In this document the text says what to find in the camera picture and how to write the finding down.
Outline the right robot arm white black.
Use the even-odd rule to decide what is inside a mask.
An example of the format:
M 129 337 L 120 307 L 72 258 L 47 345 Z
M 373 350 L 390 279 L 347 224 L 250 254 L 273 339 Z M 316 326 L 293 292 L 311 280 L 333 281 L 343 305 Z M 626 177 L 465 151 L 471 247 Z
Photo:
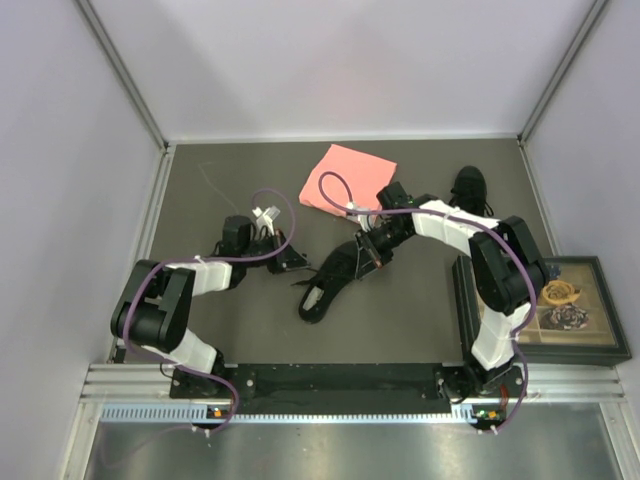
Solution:
M 393 250 L 414 236 L 437 240 L 467 257 L 484 303 L 479 331 L 465 360 L 469 388 L 487 396 L 498 389 L 516 357 L 519 332 L 532 320 L 548 269 L 526 222 L 476 215 L 430 195 L 414 198 L 394 182 L 378 193 L 380 208 L 347 203 L 359 222 L 355 277 L 386 266 Z

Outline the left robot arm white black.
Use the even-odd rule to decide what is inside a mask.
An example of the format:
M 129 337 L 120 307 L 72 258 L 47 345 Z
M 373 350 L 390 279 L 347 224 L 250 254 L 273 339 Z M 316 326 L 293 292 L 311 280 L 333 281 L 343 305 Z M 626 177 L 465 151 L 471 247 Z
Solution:
M 229 216 L 207 259 L 166 265 L 137 261 L 114 309 L 111 332 L 194 371 L 194 387 L 205 396 L 216 396 L 226 387 L 224 357 L 189 330 L 192 299 L 238 287 L 251 268 L 265 267 L 278 275 L 309 266 L 307 257 L 290 245 L 268 213 L 255 221 Z

